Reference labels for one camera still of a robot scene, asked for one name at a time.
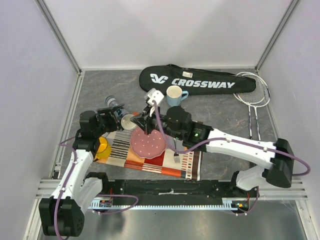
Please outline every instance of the pink plate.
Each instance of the pink plate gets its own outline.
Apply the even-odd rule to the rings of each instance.
[[[153,130],[149,135],[145,135],[140,127],[133,131],[130,145],[135,154],[145,159],[158,157],[167,148],[167,143],[159,131]]]

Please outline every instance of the silver fork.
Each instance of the silver fork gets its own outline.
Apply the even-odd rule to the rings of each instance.
[[[177,142],[176,140],[174,139],[174,148],[177,149]],[[180,163],[180,157],[179,157],[179,153],[175,152],[173,154],[173,160],[176,164],[179,164]]]

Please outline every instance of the gray floor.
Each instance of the gray floor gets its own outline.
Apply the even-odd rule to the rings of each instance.
[[[221,69],[229,73],[254,72],[253,69]],[[69,136],[79,128],[79,115],[87,110],[105,108],[105,98],[114,95],[119,103],[124,103],[130,112],[141,112],[145,108],[145,92],[139,86],[140,70],[86,71],[75,109]],[[193,120],[223,132],[249,138],[248,107],[235,99],[232,94],[189,96],[181,106],[190,112]],[[161,113],[165,114],[169,105],[161,103]],[[274,132],[265,107],[258,108],[259,126],[263,141],[274,141]],[[256,121],[252,116],[253,138],[258,137]],[[71,152],[66,150],[60,177],[69,163]],[[249,163],[245,160],[218,153],[204,153],[201,165],[201,179],[230,180],[237,170],[246,170]],[[93,162],[88,172],[106,172],[109,179],[175,179],[171,176],[139,171],[124,167],[110,166]]]
[[[258,202],[248,216],[210,210],[87,212],[74,240],[307,240],[294,202]],[[56,240],[41,235],[38,240]]]
[[[253,72],[253,69],[226,69],[226,72]],[[87,71],[84,75],[69,136],[79,128],[83,111],[105,108],[105,98],[114,95],[130,112],[140,112],[145,106],[145,92],[140,89],[140,70]],[[192,114],[193,120],[202,121],[226,133],[249,138],[248,107],[232,94],[189,96],[181,104]],[[161,112],[169,108],[161,104]],[[274,133],[267,109],[258,109],[260,133],[263,141],[274,141]],[[254,116],[253,137],[257,137]],[[63,174],[69,162],[66,151],[62,162]],[[233,172],[246,170],[249,163],[222,154],[204,153],[202,179],[229,180]],[[106,172],[109,179],[174,179],[161,174],[92,163],[89,171]],[[39,240],[56,237],[41,235]],[[263,202],[247,217],[235,217],[218,211],[205,210],[130,210],[110,216],[87,212],[82,234],[77,240],[305,240],[295,202]]]

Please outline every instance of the blue mug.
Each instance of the blue mug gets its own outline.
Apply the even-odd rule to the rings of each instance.
[[[179,106],[180,102],[189,96],[188,91],[182,91],[181,87],[173,85],[166,89],[166,100],[171,107]]]

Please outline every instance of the yellow bowl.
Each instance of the yellow bowl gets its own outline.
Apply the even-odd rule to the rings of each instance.
[[[105,159],[110,156],[111,154],[111,145],[108,143],[108,140],[101,136],[99,137],[100,146],[98,151],[96,152],[97,159]]]

